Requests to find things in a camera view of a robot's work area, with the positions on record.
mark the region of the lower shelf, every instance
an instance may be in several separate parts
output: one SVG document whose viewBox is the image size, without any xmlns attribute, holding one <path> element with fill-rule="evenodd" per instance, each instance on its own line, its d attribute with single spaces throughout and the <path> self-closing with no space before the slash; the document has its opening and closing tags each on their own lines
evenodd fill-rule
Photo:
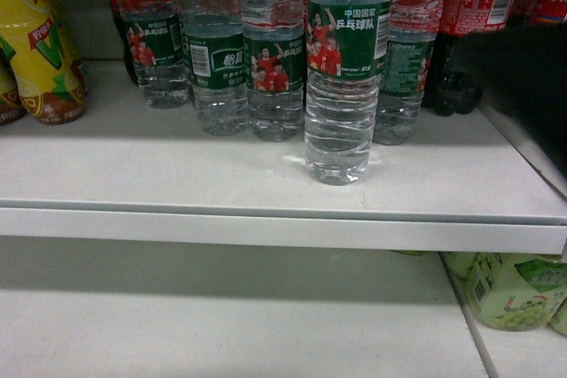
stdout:
<svg viewBox="0 0 567 378">
<path fill-rule="evenodd" d="M 464 282 L 453 278 L 470 332 L 493 378 L 564 377 L 567 371 L 567 338 L 546 327 L 530 332 L 505 332 L 479 322 L 463 302 Z"/>
<path fill-rule="evenodd" d="M 0 276 L 0 376 L 487 376 L 435 254 L 4 237 Z"/>
</svg>

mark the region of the clear plastic bottle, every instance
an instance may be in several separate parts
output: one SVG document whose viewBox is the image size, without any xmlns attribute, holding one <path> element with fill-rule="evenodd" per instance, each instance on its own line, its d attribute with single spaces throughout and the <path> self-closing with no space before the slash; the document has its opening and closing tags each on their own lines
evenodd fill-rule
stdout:
<svg viewBox="0 0 567 378">
<path fill-rule="evenodd" d="M 235 135 L 248 125 L 241 0 L 177 0 L 201 127 Z"/>
<path fill-rule="evenodd" d="M 118 0 L 138 86 L 153 108 L 175 108 L 189 91 L 174 0 Z"/>
<path fill-rule="evenodd" d="M 303 0 L 242 0 L 250 127 L 280 142 L 303 125 Z"/>
<path fill-rule="evenodd" d="M 400 145 L 414 133 L 442 11 L 443 0 L 392 0 L 374 142 Z"/>
<path fill-rule="evenodd" d="M 306 163 L 331 185 L 360 179 L 374 131 L 390 0 L 309 0 Z"/>
</svg>

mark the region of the green drink package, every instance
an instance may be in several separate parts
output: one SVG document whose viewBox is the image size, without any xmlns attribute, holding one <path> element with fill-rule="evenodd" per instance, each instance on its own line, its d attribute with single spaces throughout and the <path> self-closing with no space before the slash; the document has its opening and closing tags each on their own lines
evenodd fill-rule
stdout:
<svg viewBox="0 0 567 378">
<path fill-rule="evenodd" d="M 567 260 L 480 253 L 465 293 L 472 311 L 488 327 L 508 331 L 542 328 L 567 298 Z"/>
<path fill-rule="evenodd" d="M 457 278 L 467 279 L 477 259 L 477 252 L 443 251 L 440 253 L 445 266 Z"/>
<path fill-rule="evenodd" d="M 555 312 L 549 321 L 549 326 L 559 334 L 567 336 L 567 301 L 563 302 L 561 307 Z"/>
</svg>

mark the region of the red cola label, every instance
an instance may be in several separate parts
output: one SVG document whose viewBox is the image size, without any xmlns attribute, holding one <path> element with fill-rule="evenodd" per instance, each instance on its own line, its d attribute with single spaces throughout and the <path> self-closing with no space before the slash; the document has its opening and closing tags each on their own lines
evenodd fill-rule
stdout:
<svg viewBox="0 0 567 378">
<path fill-rule="evenodd" d="M 567 0 L 538 0 L 532 24 L 555 24 L 567 21 Z"/>
</svg>

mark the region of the store shelf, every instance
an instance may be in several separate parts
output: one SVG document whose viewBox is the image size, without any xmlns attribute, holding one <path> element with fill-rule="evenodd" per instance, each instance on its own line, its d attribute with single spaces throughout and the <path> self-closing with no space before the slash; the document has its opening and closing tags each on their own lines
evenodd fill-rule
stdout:
<svg viewBox="0 0 567 378">
<path fill-rule="evenodd" d="M 312 180 L 303 139 L 203 133 L 190 104 L 154 110 L 119 61 L 88 63 L 86 115 L 0 128 L 0 235 L 193 243 L 561 252 L 567 204 L 480 111 L 423 111 L 363 178 Z"/>
<path fill-rule="evenodd" d="M 478 321 L 464 302 L 463 281 L 451 276 L 478 351 L 491 378 L 563 377 L 567 338 L 550 327 L 529 332 L 492 329 Z"/>
<path fill-rule="evenodd" d="M 0 376 L 487 377 L 434 254 L 7 237 L 0 276 Z"/>
</svg>

